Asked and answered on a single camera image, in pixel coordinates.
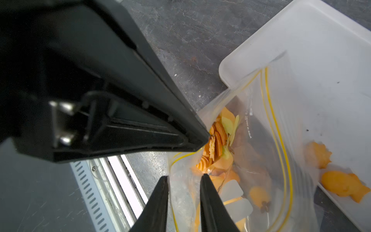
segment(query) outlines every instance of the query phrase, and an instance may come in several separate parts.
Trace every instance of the snack food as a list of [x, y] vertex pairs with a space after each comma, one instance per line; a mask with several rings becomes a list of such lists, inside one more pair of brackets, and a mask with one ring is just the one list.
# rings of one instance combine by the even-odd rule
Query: snack food
[[331, 163], [330, 152], [324, 144], [318, 144], [316, 142], [310, 142], [306, 146], [306, 160], [307, 162], [319, 169], [327, 168], [328, 163]]
[[339, 197], [350, 196], [360, 203], [363, 196], [370, 192], [356, 174], [347, 174], [342, 171], [328, 171], [322, 175], [321, 183], [325, 189], [337, 194]]
[[261, 186], [252, 187], [250, 189], [249, 195], [254, 205], [259, 207], [262, 213], [269, 212], [270, 195], [263, 187]]
[[196, 167], [203, 173], [210, 173], [214, 168], [228, 170], [233, 164], [230, 146], [239, 122], [226, 107], [223, 108], [209, 130], [209, 142], [205, 145], [202, 158]]

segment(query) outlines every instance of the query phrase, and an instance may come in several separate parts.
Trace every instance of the countertop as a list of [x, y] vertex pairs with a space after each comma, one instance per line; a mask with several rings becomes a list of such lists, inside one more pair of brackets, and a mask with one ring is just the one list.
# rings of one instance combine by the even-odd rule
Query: countertop
[[[220, 62], [290, 2], [125, 0], [121, 4], [198, 111], [227, 88], [219, 78]], [[371, 1], [325, 2], [371, 30]], [[155, 153], [130, 154], [128, 158], [149, 196], [158, 178], [167, 173], [166, 160]], [[320, 188], [314, 201], [319, 211], [323, 209], [321, 231], [358, 231]], [[174, 231], [172, 223], [169, 215], [169, 231]]]

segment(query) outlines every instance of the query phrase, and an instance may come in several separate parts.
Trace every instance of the goldfish cracker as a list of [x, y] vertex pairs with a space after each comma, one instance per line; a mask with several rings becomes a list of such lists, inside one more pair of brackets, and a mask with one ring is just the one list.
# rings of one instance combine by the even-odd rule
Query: goldfish cracker
[[352, 194], [350, 195], [350, 197], [357, 203], [360, 203], [362, 198], [368, 194], [371, 189], [369, 187], [366, 187], [362, 184], [362, 182], [360, 181], [360, 179], [358, 178], [358, 176], [354, 173], [350, 173], [349, 174], [350, 177], [352, 177], [355, 181], [357, 181], [360, 185], [362, 185], [360, 188], [359, 188], [359, 191], [355, 194]]
[[341, 171], [328, 171], [321, 177], [323, 187], [340, 196], [349, 196], [358, 191], [357, 181]]
[[249, 195], [254, 205], [259, 207], [262, 212], [269, 211], [271, 198], [265, 188], [261, 186], [254, 186], [250, 189]]
[[325, 169], [328, 163], [331, 163], [331, 154], [324, 144], [310, 142], [306, 147], [305, 158], [311, 166]]
[[328, 171], [321, 177], [321, 183], [325, 189], [340, 197], [350, 197], [360, 203], [363, 196], [370, 192], [370, 188], [364, 186], [356, 174], [347, 174], [341, 171]]

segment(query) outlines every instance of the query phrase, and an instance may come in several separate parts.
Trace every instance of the metal screw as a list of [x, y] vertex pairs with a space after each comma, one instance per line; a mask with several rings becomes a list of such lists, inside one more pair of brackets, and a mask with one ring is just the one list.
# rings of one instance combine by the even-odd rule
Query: metal screw
[[72, 103], [69, 103], [69, 102], [60, 102], [59, 103], [59, 108], [62, 112], [70, 115], [70, 116], [73, 116], [74, 115], [74, 108], [75, 108], [75, 104], [72, 104]]
[[71, 146], [73, 140], [76, 138], [77, 132], [61, 132], [59, 137], [59, 142], [65, 146]]

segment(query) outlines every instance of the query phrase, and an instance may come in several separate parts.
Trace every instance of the white plastic tray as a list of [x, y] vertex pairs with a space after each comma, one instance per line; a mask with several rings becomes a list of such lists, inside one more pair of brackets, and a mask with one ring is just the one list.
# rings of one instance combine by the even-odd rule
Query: white plastic tray
[[[294, 0], [221, 62], [220, 78], [231, 86], [284, 51], [306, 99], [303, 134], [333, 152], [328, 169], [371, 187], [371, 32], [322, 1]], [[357, 204], [323, 190], [371, 231], [371, 193]]]

